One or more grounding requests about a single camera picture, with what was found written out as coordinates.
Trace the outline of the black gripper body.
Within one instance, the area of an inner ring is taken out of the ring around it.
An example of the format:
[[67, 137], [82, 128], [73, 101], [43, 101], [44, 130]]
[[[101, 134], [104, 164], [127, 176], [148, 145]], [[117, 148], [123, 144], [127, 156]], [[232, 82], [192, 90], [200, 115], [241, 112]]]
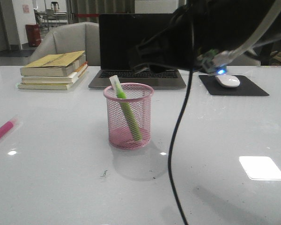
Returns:
[[217, 68], [249, 49], [281, 39], [281, 0], [190, 0], [158, 35], [173, 36], [176, 68], [200, 68], [197, 57], [219, 53]]

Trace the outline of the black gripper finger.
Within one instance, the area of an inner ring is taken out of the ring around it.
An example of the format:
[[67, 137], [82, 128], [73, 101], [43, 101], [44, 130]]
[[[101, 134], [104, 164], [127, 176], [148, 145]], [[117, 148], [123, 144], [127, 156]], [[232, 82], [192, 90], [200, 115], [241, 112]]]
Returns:
[[158, 35], [143, 40], [141, 43], [128, 49], [128, 64], [135, 73], [149, 70], [161, 73], [173, 70], [173, 49], [175, 39], [173, 36]]

